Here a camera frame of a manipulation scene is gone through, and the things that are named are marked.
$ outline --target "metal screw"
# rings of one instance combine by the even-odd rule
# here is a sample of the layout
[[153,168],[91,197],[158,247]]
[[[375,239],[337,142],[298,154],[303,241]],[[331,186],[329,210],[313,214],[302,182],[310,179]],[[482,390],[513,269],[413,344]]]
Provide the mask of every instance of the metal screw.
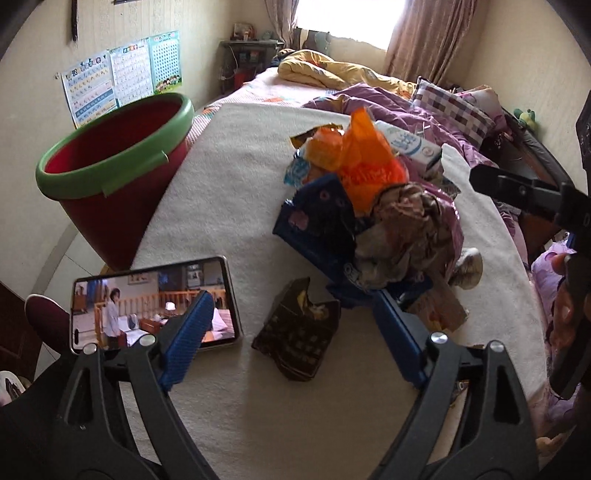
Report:
[[493,340],[491,342],[491,350],[496,353],[502,353],[505,351],[505,345],[500,343],[499,340]]
[[447,335],[443,332],[435,332],[431,334],[431,341],[438,345],[443,345],[447,342]]
[[141,346],[150,346],[156,343],[156,337],[154,335],[144,335],[139,338],[139,344]]
[[99,348],[96,346],[96,343],[87,343],[84,348],[82,349],[82,351],[86,354],[86,355],[92,355],[93,353],[96,353],[96,351]]

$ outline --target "beige bedspread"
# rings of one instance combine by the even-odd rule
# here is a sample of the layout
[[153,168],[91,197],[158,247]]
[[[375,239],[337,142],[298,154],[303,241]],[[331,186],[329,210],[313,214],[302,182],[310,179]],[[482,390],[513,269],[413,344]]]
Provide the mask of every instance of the beige bedspread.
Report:
[[[317,377],[286,380],[250,347],[274,297],[310,276],[312,301],[329,298],[326,279],[271,234],[293,149],[289,136],[335,113],[273,105],[225,105],[213,118],[164,195],[134,267],[222,254],[228,258],[245,338],[198,354],[171,398],[196,444],[223,480],[360,480],[396,436],[416,397],[367,309],[343,311]],[[462,343],[503,341],[531,396],[545,378],[544,346],[525,271],[490,199],[467,183],[467,166],[444,150],[446,173],[462,189],[457,207],[466,245],[480,248],[480,286],[458,293],[470,310],[456,332]],[[126,400],[142,452],[149,441]],[[447,433],[443,443],[449,443]]]

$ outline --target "trash pile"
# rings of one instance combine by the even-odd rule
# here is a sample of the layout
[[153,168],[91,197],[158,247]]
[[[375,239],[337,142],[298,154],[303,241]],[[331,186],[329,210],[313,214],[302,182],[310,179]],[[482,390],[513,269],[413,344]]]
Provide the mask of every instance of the trash pile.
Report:
[[463,249],[453,202],[460,190],[445,178],[427,130],[373,122],[360,109],[346,129],[322,125],[292,137],[284,183],[297,191],[273,233],[330,279],[343,307],[371,306],[386,289],[430,330],[452,332],[467,311],[451,286],[474,288],[483,265],[477,249]]

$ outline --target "milk carton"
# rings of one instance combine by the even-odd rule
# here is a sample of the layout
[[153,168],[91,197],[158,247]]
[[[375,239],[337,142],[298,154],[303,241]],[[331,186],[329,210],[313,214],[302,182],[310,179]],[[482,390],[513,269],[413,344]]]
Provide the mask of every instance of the milk carton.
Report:
[[413,161],[420,175],[441,160],[441,147],[418,135],[381,120],[376,121],[375,128],[383,133],[394,152]]

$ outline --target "checkered pillow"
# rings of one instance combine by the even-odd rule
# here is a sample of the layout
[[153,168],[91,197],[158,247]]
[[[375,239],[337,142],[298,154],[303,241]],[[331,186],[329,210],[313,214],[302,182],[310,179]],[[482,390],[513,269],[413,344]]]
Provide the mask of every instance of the checkered pillow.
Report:
[[424,79],[420,79],[411,102],[451,118],[466,139],[478,149],[488,132],[495,127],[495,123],[484,112]]

